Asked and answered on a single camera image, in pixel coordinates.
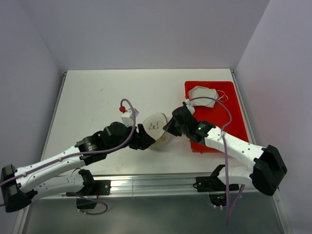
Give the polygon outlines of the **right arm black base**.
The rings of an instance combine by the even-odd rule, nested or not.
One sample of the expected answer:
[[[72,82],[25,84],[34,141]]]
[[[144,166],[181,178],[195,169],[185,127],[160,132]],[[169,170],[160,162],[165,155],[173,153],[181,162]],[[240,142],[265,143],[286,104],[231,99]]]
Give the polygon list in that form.
[[[226,184],[224,184],[216,176],[199,176],[195,178],[193,188],[197,192],[218,192],[217,194],[209,195],[210,202],[217,207],[226,206]]]

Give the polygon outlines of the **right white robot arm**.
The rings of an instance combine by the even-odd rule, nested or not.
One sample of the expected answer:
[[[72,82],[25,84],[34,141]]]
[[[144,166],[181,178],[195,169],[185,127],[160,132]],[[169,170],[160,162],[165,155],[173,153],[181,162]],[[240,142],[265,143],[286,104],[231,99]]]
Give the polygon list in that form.
[[[209,192],[235,191],[239,185],[252,185],[259,192],[272,196],[287,173],[278,149],[254,145],[232,136],[207,121],[197,121],[186,106],[175,109],[163,130],[191,142],[216,149],[238,160],[242,167],[218,165],[202,183]]]

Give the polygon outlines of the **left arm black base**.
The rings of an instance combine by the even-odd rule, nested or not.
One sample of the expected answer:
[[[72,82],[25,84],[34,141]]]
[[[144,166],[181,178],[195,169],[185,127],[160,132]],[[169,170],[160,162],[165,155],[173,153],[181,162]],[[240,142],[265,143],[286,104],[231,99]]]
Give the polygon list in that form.
[[[111,180],[96,180],[95,185],[93,186],[92,190],[89,192],[89,196],[95,196],[95,198],[91,198],[87,200],[85,198],[81,198],[77,196],[76,199],[76,208],[81,212],[89,213],[89,210],[93,210],[96,208],[98,204],[100,204],[99,197],[106,196],[110,194],[111,190]]]

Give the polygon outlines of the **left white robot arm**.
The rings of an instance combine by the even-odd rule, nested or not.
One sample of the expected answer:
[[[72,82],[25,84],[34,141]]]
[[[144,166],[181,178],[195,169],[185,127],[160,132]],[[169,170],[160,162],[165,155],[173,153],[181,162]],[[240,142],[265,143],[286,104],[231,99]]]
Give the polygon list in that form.
[[[0,178],[2,206],[12,213],[45,196],[91,195],[96,182],[84,166],[104,160],[108,154],[122,148],[145,150],[154,143],[155,139],[142,124],[127,127],[114,122],[49,159],[19,168],[5,166]]]

